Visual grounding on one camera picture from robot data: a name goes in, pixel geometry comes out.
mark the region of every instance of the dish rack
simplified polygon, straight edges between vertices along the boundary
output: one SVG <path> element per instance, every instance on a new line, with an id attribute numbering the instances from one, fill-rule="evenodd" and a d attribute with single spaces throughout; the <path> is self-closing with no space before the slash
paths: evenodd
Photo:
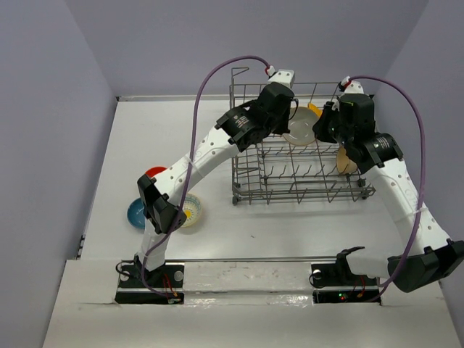
<path id="1" fill-rule="evenodd" d="M 230 107 L 255 99 L 265 83 L 236 83 L 235 77 L 248 67 L 231 70 Z M 322 106 L 337 95 L 337 82 L 295 83 L 295 97 Z M 232 159 L 232 203 L 296 202 L 307 200 L 367 199 L 375 189 L 359 171 L 339 174 L 338 144 L 315 141 L 294 146 L 271 135 Z"/>

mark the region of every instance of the white table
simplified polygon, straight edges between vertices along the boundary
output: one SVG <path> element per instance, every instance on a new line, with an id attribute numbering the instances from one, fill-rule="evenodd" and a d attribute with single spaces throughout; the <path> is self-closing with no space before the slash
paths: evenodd
<path id="1" fill-rule="evenodd" d="M 313 305 L 306 282 L 294 302 L 255 291 L 207 301 L 193 297 L 181 306 L 115 304 L 114 266 L 132 258 L 141 243 L 142 233 L 126 220 L 128 205 L 138 196 L 136 181 L 148 168 L 169 166 L 187 152 L 192 109 L 192 101 L 118 104 L 82 258 L 66 265 L 45 348 L 460 346 L 438 283 L 411 294 L 392 286 L 382 298 L 383 306 Z M 226 100 L 203 101 L 198 137 L 227 109 Z M 334 256 L 357 245 L 402 251 L 376 195 L 355 203 L 234 207 L 230 162 L 192 191 L 201 198 L 205 214 L 193 228 L 173 234 L 168 259 Z M 195 263 L 190 262 L 186 279 L 195 274 Z M 272 267 L 267 263 L 263 269 Z M 309 267 L 292 269 L 296 275 Z M 213 270 L 203 274 L 220 274 Z M 215 282 L 228 284 L 221 277 Z M 281 282 L 268 281 L 270 287 Z M 254 291 L 262 285 L 250 286 Z"/>

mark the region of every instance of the red bowl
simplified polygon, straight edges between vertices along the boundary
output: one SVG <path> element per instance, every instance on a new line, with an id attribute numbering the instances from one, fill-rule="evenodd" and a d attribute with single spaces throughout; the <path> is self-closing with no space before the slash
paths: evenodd
<path id="1" fill-rule="evenodd" d="M 145 174 L 147 174 L 150 178 L 153 178 L 156 174 L 160 174 L 164 172 L 167 168 L 166 167 L 153 167 L 148 169 Z"/>

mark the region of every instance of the gray wall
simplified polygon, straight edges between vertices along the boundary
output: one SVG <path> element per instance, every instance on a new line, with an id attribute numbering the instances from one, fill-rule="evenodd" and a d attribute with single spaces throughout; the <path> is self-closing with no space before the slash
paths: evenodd
<path id="1" fill-rule="evenodd" d="M 115 98 L 62 0 L 0 1 L 0 346 L 41 347 Z"/>
<path id="2" fill-rule="evenodd" d="M 414 98 L 427 142 L 426 202 L 453 239 L 464 239 L 463 91 L 464 2 L 432 0 L 395 60 L 387 78 Z M 419 137 L 415 118 L 398 94 L 382 86 L 376 96 L 381 131 L 405 152 L 418 184 Z M 444 293 L 464 342 L 464 265 L 445 282 Z"/>
<path id="3" fill-rule="evenodd" d="M 260 55 L 297 80 L 385 75 L 427 0 L 66 0 L 117 95 L 195 94 Z M 264 78 L 262 66 L 249 79 Z M 207 93 L 227 93 L 228 71 Z"/>

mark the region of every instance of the blue bowl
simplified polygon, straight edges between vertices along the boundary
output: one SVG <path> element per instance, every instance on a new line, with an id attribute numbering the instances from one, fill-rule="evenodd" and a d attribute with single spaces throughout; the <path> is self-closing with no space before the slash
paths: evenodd
<path id="1" fill-rule="evenodd" d="M 140 228 L 141 230 L 145 229 L 144 203 L 142 203 L 140 198 L 130 203 L 128 220 L 133 227 Z"/>

